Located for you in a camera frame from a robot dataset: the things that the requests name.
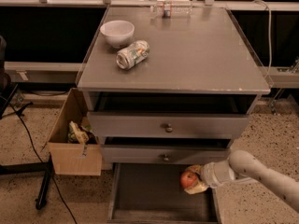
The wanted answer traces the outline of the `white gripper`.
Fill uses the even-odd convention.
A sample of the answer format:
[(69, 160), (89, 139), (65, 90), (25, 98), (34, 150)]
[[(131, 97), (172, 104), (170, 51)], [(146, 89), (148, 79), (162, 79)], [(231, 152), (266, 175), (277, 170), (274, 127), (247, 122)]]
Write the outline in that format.
[(208, 187), (215, 189), (225, 183), (235, 181), (235, 172), (227, 160), (210, 162), (203, 167), (197, 164), (191, 165), (188, 167), (188, 170), (201, 175), (201, 179), (204, 182), (193, 183), (184, 190), (191, 195), (205, 192)]

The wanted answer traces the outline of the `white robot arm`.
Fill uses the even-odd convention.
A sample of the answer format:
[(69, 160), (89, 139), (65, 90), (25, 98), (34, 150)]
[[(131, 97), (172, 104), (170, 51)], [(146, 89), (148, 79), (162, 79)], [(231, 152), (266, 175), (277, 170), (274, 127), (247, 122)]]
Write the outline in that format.
[(226, 183), (246, 183), (251, 180), (261, 183), (299, 212), (299, 182), (268, 168), (244, 150), (233, 151), (224, 161), (189, 166), (181, 174), (179, 182), (185, 192), (197, 194)]

